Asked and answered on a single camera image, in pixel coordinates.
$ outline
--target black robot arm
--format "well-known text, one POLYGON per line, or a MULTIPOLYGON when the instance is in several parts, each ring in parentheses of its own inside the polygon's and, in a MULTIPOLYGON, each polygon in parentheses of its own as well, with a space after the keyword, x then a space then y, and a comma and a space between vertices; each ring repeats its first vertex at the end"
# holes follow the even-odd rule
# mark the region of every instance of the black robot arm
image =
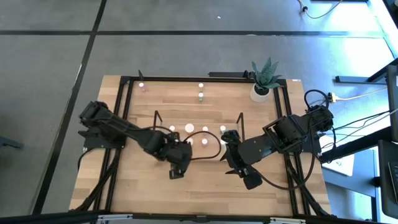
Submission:
POLYGON ((192 157, 192 147, 180 142, 179 133, 165 134, 153 127, 138 126, 113 114, 105 103, 90 102, 80 115, 81 123, 88 128, 79 131, 83 137, 94 138, 109 144, 124 142, 126 137, 137 141, 143 150, 160 161, 172 164, 171 179, 183 177, 192 157))
MULTIPOLYGON (((332 126, 332 113, 324 106, 314 106, 308 109, 303 116, 294 114, 284 116, 268 124, 263 127, 265 132, 263 135, 243 142, 239 140, 239 134, 236 130, 227 131, 221 137, 222 140, 227 142, 227 149, 221 160, 227 160, 229 167, 233 170, 226 174, 238 174, 249 190, 261 185, 263 179, 271 184, 252 166, 253 164, 274 152, 280 154, 299 152, 304 144, 310 142, 313 145, 314 141, 318 141, 318 139, 309 138, 309 136, 316 136, 316 132, 327 131, 332 126)), ((310 152, 317 153, 319 150, 316 151, 311 147, 310 152)), ((287 160, 287 172, 297 183, 295 188, 300 188, 315 213, 317 215, 328 215, 312 197, 304 182, 300 180, 290 159, 287 160)))

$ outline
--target wooden tabletop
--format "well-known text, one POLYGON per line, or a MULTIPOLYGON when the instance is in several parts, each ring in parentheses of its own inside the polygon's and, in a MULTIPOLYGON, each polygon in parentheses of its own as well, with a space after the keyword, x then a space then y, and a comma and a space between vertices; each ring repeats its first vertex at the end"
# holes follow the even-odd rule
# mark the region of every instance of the wooden tabletop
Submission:
MULTIPOLYGON (((114 108, 120 76, 104 76, 98 100, 114 108)), ((158 125, 174 125, 182 139, 187 136, 184 126, 192 123, 195 131, 208 126, 209 131, 220 134, 220 125, 238 129, 236 120, 243 112, 246 139, 263 134, 262 127, 277 119, 273 92, 266 102, 255 103, 250 99, 251 83, 204 83, 204 100, 198 100, 198 83, 195 82, 145 82, 147 91, 142 92, 134 82, 128 120, 140 127, 153 125, 154 111, 163 119, 158 125)), ((303 87, 300 80, 287 80, 292 112, 305 113, 303 87)), ((284 99, 280 91, 282 111, 284 99)), ((121 116, 124 108, 127 85, 123 93, 121 116)), ((217 152, 216 140, 198 134, 193 140, 193 157, 212 156, 217 152), (201 139, 209 145, 202 147, 201 139)), ((112 202, 112 212, 172 213, 212 215, 292 215, 289 192, 263 183, 247 190, 237 175, 226 175, 228 164, 218 159, 192 161, 185 177, 170 180, 168 162, 159 162, 146 154, 136 142, 128 139, 121 154, 118 176, 112 202)), ((79 206, 93 190, 100 175, 104 150, 87 154, 80 166, 70 208, 79 206)), ((304 175, 310 168, 311 154, 301 153, 304 175)), ((254 167, 272 182, 287 186, 283 156, 278 153, 266 157, 254 167)), ((331 212, 321 165, 315 167, 307 187, 317 202, 331 212)), ((106 200, 104 188, 101 208, 106 200)), ((303 213, 300 192, 296 190, 298 209, 303 213)))

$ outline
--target small cylinder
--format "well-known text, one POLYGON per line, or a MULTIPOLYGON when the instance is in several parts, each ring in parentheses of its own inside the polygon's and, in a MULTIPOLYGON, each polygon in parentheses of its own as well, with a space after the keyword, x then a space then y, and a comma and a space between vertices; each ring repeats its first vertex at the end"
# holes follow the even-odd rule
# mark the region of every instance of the small cylinder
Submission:
POLYGON ((224 132, 226 131, 226 127, 224 125, 220 126, 220 133, 224 134, 224 132))
POLYGON ((187 139, 187 142, 189 143, 189 144, 191 144, 191 146, 193 145, 193 138, 188 138, 187 139))
POLYGON ((139 83, 138 86, 141 89, 141 91, 145 91, 146 90, 144 83, 139 83))
POLYGON ((209 129, 206 127, 206 126, 204 126, 202 129, 201 129, 202 131, 209 131, 209 129))
POLYGON ((202 145, 203 147, 206 147, 207 144, 208 144, 207 139, 202 139, 202 140, 201 140, 201 145, 202 145))
POLYGON ((203 93, 203 86, 204 86, 203 83, 199 83, 198 86, 199 86, 199 92, 203 93))
POLYGON ((194 129, 195 129, 195 127, 193 126, 193 124, 187 124, 187 125, 185 125, 185 131, 186 131, 188 134, 191 134, 191 133, 193 132, 194 129))
POLYGON ((220 143, 221 143, 221 149, 226 150, 226 142, 220 139, 220 143))
POLYGON ((203 93, 199 93, 199 102, 203 102, 203 93))

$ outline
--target white paper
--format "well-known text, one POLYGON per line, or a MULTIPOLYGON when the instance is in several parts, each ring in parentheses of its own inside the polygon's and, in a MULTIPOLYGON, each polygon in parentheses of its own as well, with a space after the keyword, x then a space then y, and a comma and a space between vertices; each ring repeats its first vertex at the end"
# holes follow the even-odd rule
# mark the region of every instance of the white paper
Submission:
MULTIPOLYGON (((322 147, 330 142, 333 142, 333 138, 329 137, 329 136, 322 136, 319 139, 319 142, 322 147)), ((341 141, 338 144, 336 144, 336 146, 342 145, 344 143, 345 143, 344 141, 341 141)), ((322 153, 329 151, 330 149, 332 149, 332 147, 333 147, 333 145, 322 149, 322 153)), ((336 160, 332 161, 331 163, 326 162, 326 163, 322 164, 322 167, 331 169, 340 174, 344 174, 344 175, 351 177, 353 175, 353 169, 354 169, 354 154, 343 157, 341 159, 336 159, 336 160)))

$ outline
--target white cap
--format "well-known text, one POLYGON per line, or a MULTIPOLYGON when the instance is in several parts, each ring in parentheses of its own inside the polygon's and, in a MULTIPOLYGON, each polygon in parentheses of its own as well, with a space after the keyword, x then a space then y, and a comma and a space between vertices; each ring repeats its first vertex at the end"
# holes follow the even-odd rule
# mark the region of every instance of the white cap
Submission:
POLYGON ((187 142, 191 143, 191 145, 193 145, 193 138, 188 138, 187 142))
POLYGON ((185 131, 188 133, 192 133, 194 129, 195 129, 195 127, 193 126, 193 124, 185 125, 185 131))

